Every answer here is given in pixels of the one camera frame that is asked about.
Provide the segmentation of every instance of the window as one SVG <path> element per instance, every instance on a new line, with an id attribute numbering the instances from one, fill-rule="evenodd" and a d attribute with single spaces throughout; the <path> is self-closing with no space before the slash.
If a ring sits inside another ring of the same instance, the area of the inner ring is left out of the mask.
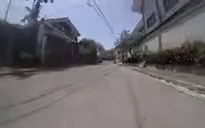
<path id="1" fill-rule="evenodd" d="M 163 0 L 163 5 L 165 11 L 169 11 L 171 8 L 173 8 L 179 0 Z"/>
<path id="2" fill-rule="evenodd" d="M 147 20 L 147 27 L 150 28 L 156 23 L 156 15 L 153 13 Z"/>

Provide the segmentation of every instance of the green shrub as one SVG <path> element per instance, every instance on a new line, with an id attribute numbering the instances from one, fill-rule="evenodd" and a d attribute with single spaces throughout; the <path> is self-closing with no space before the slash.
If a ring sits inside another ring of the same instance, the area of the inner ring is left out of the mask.
<path id="1" fill-rule="evenodd" d="M 150 53 L 145 61 L 151 64 L 205 65 L 205 43 L 201 41 L 185 42 L 180 47 Z"/>

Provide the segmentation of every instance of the tree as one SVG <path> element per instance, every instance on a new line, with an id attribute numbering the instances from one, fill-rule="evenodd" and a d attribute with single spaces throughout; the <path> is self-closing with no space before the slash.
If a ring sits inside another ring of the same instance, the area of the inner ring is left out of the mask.
<path id="1" fill-rule="evenodd" d="M 26 10 L 28 11 L 29 14 L 27 14 L 26 16 L 24 16 L 23 19 L 21 19 L 21 22 L 25 23 L 25 22 L 36 22 L 37 19 L 39 18 L 39 14 L 41 11 L 41 7 L 42 7 L 42 3 L 48 3 L 49 0 L 34 0 L 33 1 L 33 6 L 32 9 L 28 6 L 26 6 Z"/>
<path id="2" fill-rule="evenodd" d="M 105 51 L 105 48 L 104 46 L 101 44 L 101 43 L 96 43 L 96 46 L 97 46 L 97 50 L 102 53 Z"/>
<path id="3" fill-rule="evenodd" d="M 80 42 L 80 54 L 87 63 L 95 63 L 97 59 L 97 44 L 92 39 L 82 39 Z"/>
<path id="4" fill-rule="evenodd" d="M 133 36 L 130 34 L 129 30 L 123 30 L 120 33 L 118 40 L 114 43 L 116 48 L 125 49 L 134 42 Z"/>

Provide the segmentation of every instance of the utility pole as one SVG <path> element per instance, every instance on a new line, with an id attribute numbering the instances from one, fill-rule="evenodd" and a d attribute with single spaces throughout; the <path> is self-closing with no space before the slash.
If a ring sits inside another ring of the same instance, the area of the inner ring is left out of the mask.
<path id="1" fill-rule="evenodd" d="M 12 4 L 12 0 L 9 0 L 9 3 L 8 3 L 8 5 L 7 5 L 7 9 L 6 9 L 5 18 L 4 18 L 5 21 L 7 21 L 11 4 Z"/>

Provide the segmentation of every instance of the road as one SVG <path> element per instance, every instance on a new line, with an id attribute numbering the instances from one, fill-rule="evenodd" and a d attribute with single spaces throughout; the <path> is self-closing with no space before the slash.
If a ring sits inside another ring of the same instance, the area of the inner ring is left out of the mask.
<path id="1" fill-rule="evenodd" d="M 5 76 L 0 128 L 205 128 L 205 99 L 111 63 Z"/>

